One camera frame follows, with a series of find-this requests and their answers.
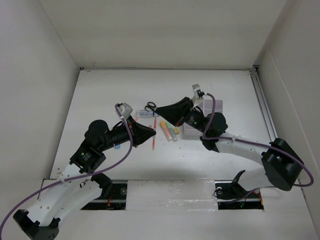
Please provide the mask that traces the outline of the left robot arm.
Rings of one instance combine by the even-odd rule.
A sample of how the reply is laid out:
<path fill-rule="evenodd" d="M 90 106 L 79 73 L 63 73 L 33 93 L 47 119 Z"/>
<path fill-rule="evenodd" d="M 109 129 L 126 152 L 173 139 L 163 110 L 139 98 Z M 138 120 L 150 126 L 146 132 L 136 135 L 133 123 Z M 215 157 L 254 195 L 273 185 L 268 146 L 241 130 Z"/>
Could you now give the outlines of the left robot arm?
<path fill-rule="evenodd" d="M 125 142 L 130 142 L 131 148 L 137 147 L 155 135 L 155 130 L 132 117 L 113 129 L 109 129 L 104 120 L 93 121 L 84 134 L 84 141 L 58 176 L 59 183 L 48 187 L 30 208 L 17 210 L 13 219 L 31 240 L 55 239 L 59 225 L 68 214 L 111 194 L 113 181 L 97 172 L 106 160 L 104 151 Z"/>

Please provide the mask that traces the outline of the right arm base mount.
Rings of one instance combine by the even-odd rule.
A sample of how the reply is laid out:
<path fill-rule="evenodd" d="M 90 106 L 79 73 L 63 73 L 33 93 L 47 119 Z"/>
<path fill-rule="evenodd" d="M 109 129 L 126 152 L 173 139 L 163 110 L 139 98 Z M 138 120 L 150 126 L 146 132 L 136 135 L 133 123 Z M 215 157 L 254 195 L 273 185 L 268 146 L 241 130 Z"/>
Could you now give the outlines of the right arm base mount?
<path fill-rule="evenodd" d="M 218 210 L 264 210 L 259 188 L 246 191 L 231 182 L 218 182 L 213 196 L 217 198 Z"/>

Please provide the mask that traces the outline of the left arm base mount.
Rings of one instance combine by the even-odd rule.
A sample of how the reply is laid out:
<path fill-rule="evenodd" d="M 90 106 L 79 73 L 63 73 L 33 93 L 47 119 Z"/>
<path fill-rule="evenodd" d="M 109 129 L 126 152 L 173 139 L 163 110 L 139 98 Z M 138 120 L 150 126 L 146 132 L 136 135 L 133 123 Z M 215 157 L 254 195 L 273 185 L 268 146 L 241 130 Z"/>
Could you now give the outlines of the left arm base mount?
<path fill-rule="evenodd" d="M 84 207 L 83 211 L 124 211 L 127 203 L 127 181 L 116 181 L 113 183 L 110 193 L 92 200 Z"/>

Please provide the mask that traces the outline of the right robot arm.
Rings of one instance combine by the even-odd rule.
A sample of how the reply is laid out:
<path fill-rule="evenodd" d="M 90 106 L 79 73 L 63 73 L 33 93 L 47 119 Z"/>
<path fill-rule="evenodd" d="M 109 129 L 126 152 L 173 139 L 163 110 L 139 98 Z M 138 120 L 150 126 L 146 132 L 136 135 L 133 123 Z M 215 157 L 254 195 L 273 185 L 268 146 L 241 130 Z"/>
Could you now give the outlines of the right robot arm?
<path fill-rule="evenodd" d="M 207 150 L 239 156 L 261 166 L 256 170 L 240 170 L 232 180 L 218 185 L 216 194 L 220 199 L 241 199 L 265 187 L 288 192 L 303 170 L 303 161 L 285 140 L 276 138 L 263 144 L 232 135 L 226 131 L 228 125 L 222 113 L 204 115 L 188 97 L 172 105 L 156 107 L 155 113 L 175 127 L 186 124 L 200 131 L 200 140 Z"/>

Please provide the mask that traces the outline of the red pen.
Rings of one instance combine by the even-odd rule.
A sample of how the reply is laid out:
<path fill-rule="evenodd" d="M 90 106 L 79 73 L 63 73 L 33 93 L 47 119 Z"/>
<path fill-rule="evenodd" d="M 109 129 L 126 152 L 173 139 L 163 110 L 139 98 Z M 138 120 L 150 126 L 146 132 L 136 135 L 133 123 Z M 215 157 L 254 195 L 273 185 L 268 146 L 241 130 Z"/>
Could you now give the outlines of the red pen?
<path fill-rule="evenodd" d="M 157 116 L 155 115 L 154 117 L 154 122 L 153 122 L 153 130 L 156 132 L 157 129 Z M 156 135 L 152 137 L 152 150 L 154 151 L 156 147 Z"/>

